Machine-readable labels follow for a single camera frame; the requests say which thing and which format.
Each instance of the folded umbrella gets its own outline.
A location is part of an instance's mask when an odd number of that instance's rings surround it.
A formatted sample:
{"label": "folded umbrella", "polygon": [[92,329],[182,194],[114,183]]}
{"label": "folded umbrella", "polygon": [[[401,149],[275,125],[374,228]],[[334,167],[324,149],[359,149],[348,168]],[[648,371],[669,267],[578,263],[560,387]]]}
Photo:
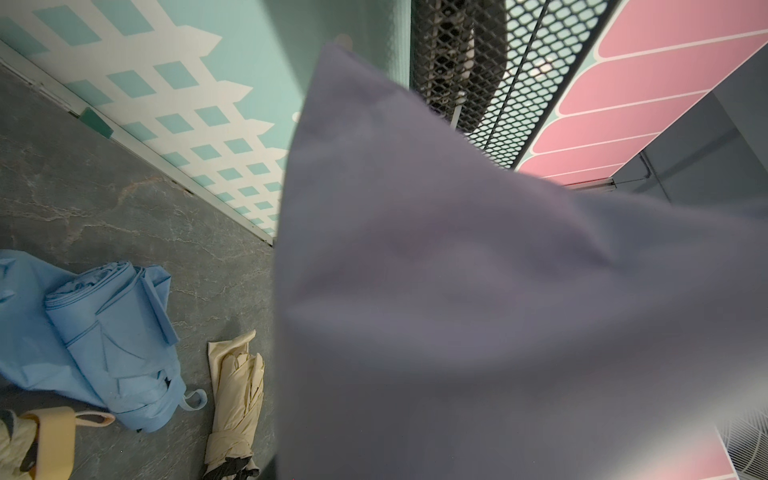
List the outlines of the folded umbrella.
{"label": "folded umbrella", "polygon": [[203,480],[256,476],[253,436],[264,399],[264,361],[248,353],[251,330],[236,339],[208,343],[210,379],[214,385],[214,428],[205,452]]}
{"label": "folded umbrella", "polygon": [[[113,262],[45,296],[45,311],[99,398],[130,429],[165,425],[184,397],[165,313],[170,275],[160,266]],[[203,390],[196,390],[205,405]]]}

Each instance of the beige umbrella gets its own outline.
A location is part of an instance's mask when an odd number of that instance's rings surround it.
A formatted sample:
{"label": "beige umbrella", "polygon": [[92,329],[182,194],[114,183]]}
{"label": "beige umbrella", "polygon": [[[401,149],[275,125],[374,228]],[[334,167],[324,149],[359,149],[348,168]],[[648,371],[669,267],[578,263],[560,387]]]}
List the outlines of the beige umbrella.
{"label": "beige umbrella", "polygon": [[248,342],[255,336],[251,330],[236,339],[208,343],[216,412],[203,480],[239,480],[259,473],[251,445],[264,398],[264,361],[258,353],[248,353]]}

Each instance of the fabric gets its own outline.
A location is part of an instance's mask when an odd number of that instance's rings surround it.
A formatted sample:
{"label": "fabric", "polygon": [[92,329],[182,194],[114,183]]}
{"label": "fabric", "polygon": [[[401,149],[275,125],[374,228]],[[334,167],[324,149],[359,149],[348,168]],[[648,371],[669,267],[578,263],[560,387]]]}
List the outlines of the fabric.
{"label": "fabric", "polygon": [[0,250],[0,374],[27,390],[104,407],[45,314],[43,296],[75,278],[28,253]]}
{"label": "fabric", "polygon": [[276,243],[280,477],[622,478],[764,400],[760,211],[500,170],[326,47]]}
{"label": "fabric", "polygon": [[2,480],[32,479],[28,468],[23,468],[22,464],[35,441],[37,431],[38,424],[35,420],[20,419],[11,410],[0,410],[0,478]]}
{"label": "fabric", "polygon": [[45,296],[45,311],[99,398],[130,429],[153,432],[184,397],[165,313],[170,275],[113,262]]}
{"label": "fabric", "polygon": [[208,343],[208,365],[214,386],[214,427],[205,452],[204,480],[229,475],[256,476],[253,437],[264,399],[264,361],[248,352],[251,330],[235,339]]}
{"label": "fabric", "polygon": [[0,372],[23,389],[54,390],[153,432],[187,404],[168,319],[170,275],[114,262],[79,276],[0,250]]}

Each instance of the wall mural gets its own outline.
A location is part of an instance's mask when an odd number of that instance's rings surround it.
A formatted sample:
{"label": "wall mural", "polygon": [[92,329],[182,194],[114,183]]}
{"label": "wall mural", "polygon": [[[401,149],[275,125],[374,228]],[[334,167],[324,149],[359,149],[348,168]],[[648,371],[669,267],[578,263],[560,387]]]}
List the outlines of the wall mural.
{"label": "wall mural", "polygon": [[3,2],[0,40],[276,234],[303,92],[259,2]]}

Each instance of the pink stripe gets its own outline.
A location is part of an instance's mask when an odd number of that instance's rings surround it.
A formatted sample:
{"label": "pink stripe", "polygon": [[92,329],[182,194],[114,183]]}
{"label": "pink stripe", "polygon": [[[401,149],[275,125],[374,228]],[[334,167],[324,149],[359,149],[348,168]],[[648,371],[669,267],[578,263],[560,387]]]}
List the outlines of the pink stripe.
{"label": "pink stripe", "polygon": [[664,131],[704,95],[670,98],[559,118],[542,132],[531,152],[541,154]]}
{"label": "pink stripe", "polygon": [[674,460],[641,475],[637,480],[699,480],[733,475],[728,452],[715,432],[690,444]]}
{"label": "pink stripe", "polygon": [[582,184],[592,180],[611,178],[611,176],[613,176],[613,174],[615,174],[619,168],[621,167],[601,167],[590,171],[575,172],[573,174],[558,175],[556,177],[547,177],[545,180],[549,180],[553,184],[558,185]]}
{"label": "pink stripe", "polygon": [[766,0],[630,0],[598,54],[609,58],[765,29]]}
{"label": "pink stripe", "polygon": [[768,41],[754,35],[598,63],[573,83],[560,114],[710,90]]}
{"label": "pink stripe", "polygon": [[[656,135],[619,140],[608,144],[591,145],[575,148],[574,150],[559,151],[550,154],[535,155],[520,166],[524,174],[536,177],[576,172],[607,165],[627,163],[634,155],[643,149]],[[584,172],[587,178],[582,181],[598,180],[599,173]]]}

